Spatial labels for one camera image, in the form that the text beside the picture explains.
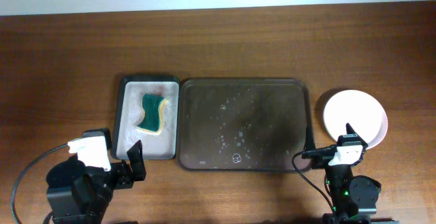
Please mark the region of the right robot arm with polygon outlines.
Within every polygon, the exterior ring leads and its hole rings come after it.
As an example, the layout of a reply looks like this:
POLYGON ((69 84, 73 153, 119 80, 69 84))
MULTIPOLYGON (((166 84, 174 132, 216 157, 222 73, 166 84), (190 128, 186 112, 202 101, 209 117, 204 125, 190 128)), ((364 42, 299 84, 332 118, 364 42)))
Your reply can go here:
POLYGON ((368 144, 348 123, 346 134, 340 135, 335 144, 316 148, 310 128, 307 128, 304 150, 297 157, 311 160, 311 168, 324 170, 325 191, 331 212, 322 216, 325 224, 383 224, 396 223, 393 219, 374 219, 376 203, 381 193, 380 182, 368 176, 353 175, 352 168, 358 165, 368 148, 368 144))

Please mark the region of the green yellow sponge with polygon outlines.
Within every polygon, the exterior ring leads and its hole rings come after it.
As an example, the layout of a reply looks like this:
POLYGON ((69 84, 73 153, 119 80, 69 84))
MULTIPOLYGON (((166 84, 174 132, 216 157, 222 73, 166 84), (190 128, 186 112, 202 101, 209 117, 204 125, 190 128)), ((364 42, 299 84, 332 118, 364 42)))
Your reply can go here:
POLYGON ((142 97, 143 118, 137 125, 141 131, 160 134, 164 126, 163 110, 168 100, 162 96, 145 94, 142 97))

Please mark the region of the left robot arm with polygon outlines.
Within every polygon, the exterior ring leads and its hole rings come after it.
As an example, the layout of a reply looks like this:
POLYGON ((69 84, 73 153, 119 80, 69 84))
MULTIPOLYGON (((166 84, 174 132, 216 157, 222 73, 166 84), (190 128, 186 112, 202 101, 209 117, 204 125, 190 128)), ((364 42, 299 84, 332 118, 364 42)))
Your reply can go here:
POLYGON ((54 223, 101 223, 114 191, 130 189, 146 178, 142 143, 128 151, 129 163, 111 163, 111 170, 86 166, 76 155, 54 166, 46 176, 47 198, 54 223))

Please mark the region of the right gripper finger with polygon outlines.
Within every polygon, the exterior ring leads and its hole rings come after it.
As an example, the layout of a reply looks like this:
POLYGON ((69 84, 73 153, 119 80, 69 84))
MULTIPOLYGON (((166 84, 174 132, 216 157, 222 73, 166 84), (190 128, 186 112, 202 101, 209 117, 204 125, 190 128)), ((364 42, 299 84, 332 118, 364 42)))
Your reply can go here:
POLYGON ((349 123, 347 123, 345 127, 349 138, 354 138, 356 141, 360 142, 364 148, 368 147, 368 144, 355 132, 349 123))
POLYGON ((313 137, 313 130, 312 126, 307 126, 306 132, 305 132, 305 144, 304 144, 304 151, 313 151, 316 149, 316 145, 314 142, 313 137))

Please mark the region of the pink plate with red stain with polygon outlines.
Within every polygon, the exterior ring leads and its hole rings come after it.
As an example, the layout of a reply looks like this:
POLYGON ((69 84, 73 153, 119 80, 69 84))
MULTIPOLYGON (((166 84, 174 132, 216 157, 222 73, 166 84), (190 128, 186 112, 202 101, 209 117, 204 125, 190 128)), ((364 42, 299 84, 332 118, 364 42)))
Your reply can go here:
POLYGON ((350 124, 369 149, 379 145, 388 131, 388 117, 383 106, 370 94, 358 90, 334 94, 326 102, 322 118, 333 140, 345 135, 346 124, 350 124))

